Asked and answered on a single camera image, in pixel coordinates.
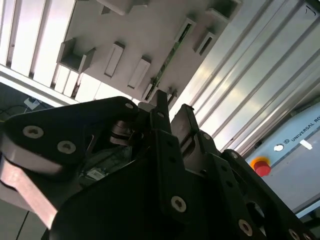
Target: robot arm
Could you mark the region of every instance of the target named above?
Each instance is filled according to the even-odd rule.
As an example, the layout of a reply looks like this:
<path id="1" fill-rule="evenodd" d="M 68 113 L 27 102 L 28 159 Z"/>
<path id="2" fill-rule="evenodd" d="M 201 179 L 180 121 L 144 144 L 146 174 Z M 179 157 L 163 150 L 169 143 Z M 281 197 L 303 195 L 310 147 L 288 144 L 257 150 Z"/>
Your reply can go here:
<path id="1" fill-rule="evenodd" d="M 170 124 L 167 95 L 151 104 L 113 97 L 10 118 L 7 201 L 30 207 L 50 240 L 315 239 L 237 152 L 216 149 L 191 107 Z M 130 163 L 81 186 L 88 159 L 116 145 L 131 147 Z"/>

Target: aluminum panel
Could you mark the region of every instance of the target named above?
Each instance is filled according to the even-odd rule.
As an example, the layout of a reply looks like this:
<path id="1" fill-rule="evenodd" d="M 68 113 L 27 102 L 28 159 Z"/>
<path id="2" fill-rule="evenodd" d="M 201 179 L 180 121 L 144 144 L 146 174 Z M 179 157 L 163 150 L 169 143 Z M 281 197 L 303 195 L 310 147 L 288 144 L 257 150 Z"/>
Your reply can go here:
<path id="1" fill-rule="evenodd" d="M 216 135 L 214 140 L 216 141 L 217 148 L 222 149 L 227 145 L 268 101 L 274 100 L 276 105 L 280 105 L 280 99 L 277 98 L 279 95 L 284 95 L 283 91 L 279 91 L 280 89 L 290 89 L 293 91 L 294 88 L 299 87 L 294 86 L 293 88 L 291 82 L 295 80 L 299 73 L 304 72 L 305 68 L 320 54 L 320 51 L 317 51 L 320 48 L 318 36 L 320 36 L 320 24 L 316 26 L 316 29 L 314 29 L 311 34 L 306 36 L 306 39 L 297 46 L 296 50 L 285 59 L 284 63 L 275 70 L 265 84 L 257 90 L 230 119 L 223 130 Z"/>
<path id="2" fill-rule="evenodd" d="M 277 64 L 283 55 L 290 50 L 290 47 L 306 32 L 316 19 L 316 16 L 306 17 L 305 5 L 300 7 L 259 58 L 254 61 L 245 74 L 240 76 L 239 82 L 227 93 L 227 97 L 205 121 L 201 129 L 213 135 L 219 126 L 233 113 L 238 104 L 245 100 L 255 86 L 264 79 L 269 71 Z"/>
<path id="3" fill-rule="evenodd" d="M 0 64 L 6 65 L 10 44 L 11 24 L 14 17 L 15 0 L 2 0 L 1 7 L 1 40 L 0 40 Z"/>
<path id="4" fill-rule="evenodd" d="M 240 132 L 239 136 L 234 138 L 234 142 L 228 148 L 243 153 L 250 146 L 246 143 L 251 143 L 252 145 L 255 143 L 257 136 L 259 136 L 259 130 L 262 127 L 264 127 L 264 133 L 267 133 L 271 126 L 274 126 L 281 117 L 289 113 L 295 104 L 297 104 L 297 99 L 306 96 L 310 92 L 310 89 L 320 84 L 319 65 L 320 57 L 318 56 L 289 87 L 283 90 L 282 94 L 279 94 L 276 100 L 266 103 L 264 109 L 252 121 L 248 122 L 248 126 Z"/>
<path id="5" fill-rule="evenodd" d="M 55 74 L 60 45 L 65 40 L 74 5 L 74 0 L 51 0 L 32 66 L 33 79 L 45 86 L 51 85 Z"/>
<path id="6" fill-rule="evenodd" d="M 319 138 L 319 131 L 307 137 L 306 140 L 313 147 L 311 150 L 298 144 L 291 154 L 272 168 L 269 176 L 263 178 L 294 212 L 300 211 L 320 197 Z"/>
<path id="7" fill-rule="evenodd" d="M 211 107 L 221 97 L 237 76 L 248 66 L 255 57 L 257 51 L 266 44 L 267 40 L 274 34 L 274 31 L 284 21 L 286 16 L 294 9 L 298 0 L 274 1 L 263 13 L 261 18 L 250 30 L 248 35 L 226 61 L 215 78 L 205 89 L 203 94 L 194 103 L 193 108 L 198 119 L 203 119 Z"/>
<path id="8" fill-rule="evenodd" d="M 224 60 L 231 54 L 233 48 L 237 47 L 238 41 L 245 37 L 247 29 L 249 28 L 248 25 L 254 24 L 256 18 L 265 11 L 265 8 L 269 3 L 270 1 L 268 0 L 243 1 L 237 15 L 232 22 L 226 26 L 215 45 L 212 47 L 211 51 L 170 110 L 169 115 L 171 120 L 179 111 L 182 104 L 194 104 L 193 99 L 197 99 L 197 97 L 201 95 L 202 90 L 206 88 L 206 83 L 210 81 L 215 70 L 224 64 Z"/>
<path id="9" fill-rule="evenodd" d="M 29 76 L 45 0 L 23 0 L 18 19 L 11 68 Z"/>

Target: white rectangular slot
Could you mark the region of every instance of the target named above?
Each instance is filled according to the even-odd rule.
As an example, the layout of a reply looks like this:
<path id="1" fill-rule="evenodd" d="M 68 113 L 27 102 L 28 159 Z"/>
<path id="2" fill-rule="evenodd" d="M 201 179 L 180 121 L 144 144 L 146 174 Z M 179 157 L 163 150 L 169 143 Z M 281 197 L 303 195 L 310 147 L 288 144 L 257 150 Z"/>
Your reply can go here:
<path id="1" fill-rule="evenodd" d="M 189 30 L 187 31 L 187 34 L 190 33 L 195 24 L 196 24 L 196 22 L 194 22 L 193 20 L 191 20 L 190 18 L 187 17 L 186 20 L 184 21 L 183 25 L 181 26 L 178 34 L 176 35 L 174 41 L 175 42 L 179 41 L 179 39 L 181 38 L 182 34 L 184 33 L 184 31 L 188 27 L 188 25 L 191 25 L 191 26 L 189 27 Z"/>
<path id="2" fill-rule="evenodd" d="M 79 74 L 77 72 L 70 71 L 68 80 L 66 82 L 66 85 L 65 85 L 65 88 L 64 88 L 64 91 L 63 91 L 64 95 L 66 95 L 68 97 L 71 97 L 72 92 L 75 89 L 75 86 L 76 86 L 78 78 L 79 78 Z"/>
<path id="3" fill-rule="evenodd" d="M 120 43 L 115 42 L 112 45 L 112 48 L 110 50 L 110 53 L 106 61 L 107 65 L 104 72 L 105 75 L 107 75 L 110 78 L 114 75 L 123 52 L 124 52 L 124 48 L 120 45 Z"/>
<path id="4" fill-rule="evenodd" d="M 140 85 L 142 80 L 144 79 L 148 69 L 150 67 L 150 62 L 144 59 L 143 57 L 140 59 L 134 73 L 128 83 L 128 87 L 135 89 Z"/>
<path id="5" fill-rule="evenodd" d="M 212 40 L 214 36 L 215 35 L 212 32 L 207 31 L 205 37 L 203 38 L 202 42 L 200 43 L 199 47 L 196 49 L 195 52 L 201 56 L 203 54 L 208 53 L 210 50 L 210 45 L 212 45 Z"/>

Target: metal bolt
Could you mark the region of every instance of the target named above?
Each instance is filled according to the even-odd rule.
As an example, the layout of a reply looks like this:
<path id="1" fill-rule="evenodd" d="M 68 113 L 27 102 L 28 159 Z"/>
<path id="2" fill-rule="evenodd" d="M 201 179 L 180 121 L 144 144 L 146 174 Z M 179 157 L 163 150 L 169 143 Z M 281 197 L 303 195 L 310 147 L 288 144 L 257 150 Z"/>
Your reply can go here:
<path id="1" fill-rule="evenodd" d="M 58 143 L 57 148 L 59 152 L 63 154 L 72 154 L 77 149 L 76 145 L 74 145 L 71 141 L 61 141 Z"/>
<path id="2" fill-rule="evenodd" d="M 232 156 L 234 159 L 237 159 L 237 158 L 238 158 L 238 155 L 237 155 L 235 152 L 231 152 L 231 156 Z"/>
<path id="3" fill-rule="evenodd" d="M 240 219 L 239 222 L 239 227 L 240 229 L 249 237 L 252 236 L 253 234 L 253 231 L 252 231 L 252 228 L 250 226 L 250 224 L 246 221 L 246 220 L 243 220 L 243 219 Z"/>
<path id="4" fill-rule="evenodd" d="M 187 204 L 186 204 L 185 200 L 183 200 L 179 196 L 173 196 L 171 198 L 171 205 L 179 213 L 184 213 L 187 210 Z"/>
<path id="5" fill-rule="evenodd" d="M 208 139 L 208 140 L 210 140 L 210 138 L 211 138 L 211 137 L 210 137 L 208 134 L 206 134 L 206 133 L 204 133 L 203 136 L 204 136 L 205 139 Z"/>
<path id="6" fill-rule="evenodd" d="M 311 237 L 309 237 L 307 234 L 304 233 L 303 236 L 306 240 L 311 240 Z"/>
<path id="7" fill-rule="evenodd" d="M 298 234 L 292 229 L 289 229 L 289 233 L 294 240 L 300 240 L 300 237 L 298 236 Z"/>
<path id="8" fill-rule="evenodd" d="M 132 106 L 130 103 L 126 103 L 125 106 L 126 106 L 127 108 L 129 108 L 129 109 L 133 109 L 133 108 L 134 108 L 134 106 Z"/>
<path id="9" fill-rule="evenodd" d="M 31 139 L 38 139 L 44 135 L 44 131 L 38 126 L 26 126 L 22 132 L 23 135 Z"/>

